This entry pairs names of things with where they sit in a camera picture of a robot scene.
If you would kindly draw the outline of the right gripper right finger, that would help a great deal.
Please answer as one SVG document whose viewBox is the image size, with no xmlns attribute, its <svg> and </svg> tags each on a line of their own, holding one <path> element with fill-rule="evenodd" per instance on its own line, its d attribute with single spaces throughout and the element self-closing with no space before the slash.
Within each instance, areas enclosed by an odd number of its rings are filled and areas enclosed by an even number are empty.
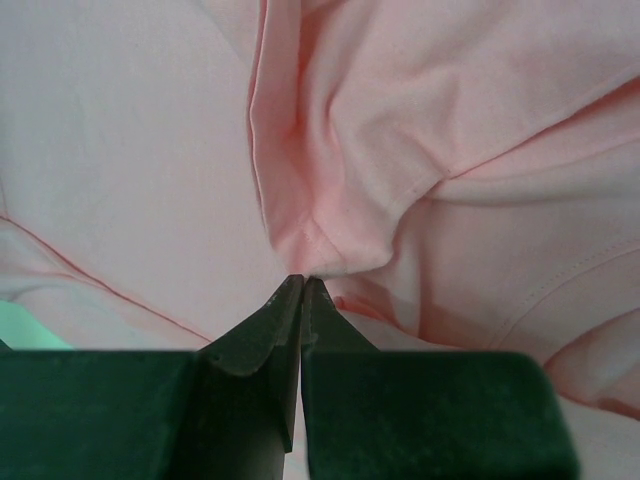
<svg viewBox="0 0 640 480">
<path fill-rule="evenodd" d="M 512 352 L 376 348 L 309 279 L 301 392 L 314 479 L 576 479 L 553 388 Z"/>
</svg>

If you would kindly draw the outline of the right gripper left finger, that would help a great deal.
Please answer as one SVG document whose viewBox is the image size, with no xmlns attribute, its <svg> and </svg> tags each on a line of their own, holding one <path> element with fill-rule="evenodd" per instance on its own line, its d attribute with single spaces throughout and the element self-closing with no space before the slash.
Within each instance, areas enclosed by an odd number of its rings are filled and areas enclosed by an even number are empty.
<svg viewBox="0 0 640 480">
<path fill-rule="evenodd" d="M 5 479 L 279 479 L 304 280 L 197 350 L 1 352 Z"/>
</svg>

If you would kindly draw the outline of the pink t shirt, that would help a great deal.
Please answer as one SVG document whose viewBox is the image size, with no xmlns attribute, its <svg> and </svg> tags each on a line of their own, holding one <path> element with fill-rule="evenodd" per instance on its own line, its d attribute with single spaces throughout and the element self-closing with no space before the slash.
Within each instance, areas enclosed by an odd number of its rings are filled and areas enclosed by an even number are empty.
<svg viewBox="0 0 640 480">
<path fill-rule="evenodd" d="M 290 273 L 380 347 L 531 355 L 637 478 L 638 3 L 2 3 L 4 302 L 198 348 Z"/>
</svg>

